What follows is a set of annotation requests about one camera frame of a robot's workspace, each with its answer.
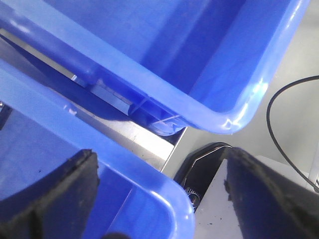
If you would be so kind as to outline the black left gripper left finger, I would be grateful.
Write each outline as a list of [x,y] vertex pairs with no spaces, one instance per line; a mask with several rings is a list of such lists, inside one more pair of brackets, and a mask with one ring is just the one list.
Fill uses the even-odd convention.
[[95,204],[97,154],[80,150],[29,187],[1,200],[2,239],[80,239]]

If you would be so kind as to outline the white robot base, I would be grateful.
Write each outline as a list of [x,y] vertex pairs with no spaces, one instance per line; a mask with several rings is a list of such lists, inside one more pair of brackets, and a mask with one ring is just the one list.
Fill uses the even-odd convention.
[[[257,156],[256,157],[259,161],[270,167],[271,169],[275,170],[282,176],[286,177],[287,179],[291,180],[292,182],[307,188],[308,190],[314,191],[313,187],[305,180],[303,179],[290,165],[283,164],[281,162],[266,158],[264,156]],[[316,180],[319,179],[319,164],[315,163],[310,169],[310,172],[302,171],[302,173],[313,183],[315,183],[317,186],[318,183]]]

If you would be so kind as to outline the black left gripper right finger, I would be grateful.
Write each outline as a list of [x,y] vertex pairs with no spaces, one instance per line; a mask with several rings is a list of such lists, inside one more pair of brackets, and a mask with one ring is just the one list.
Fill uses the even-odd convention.
[[246,151],[226,154],[225,190],[245,239],[317,239],[319,195]]

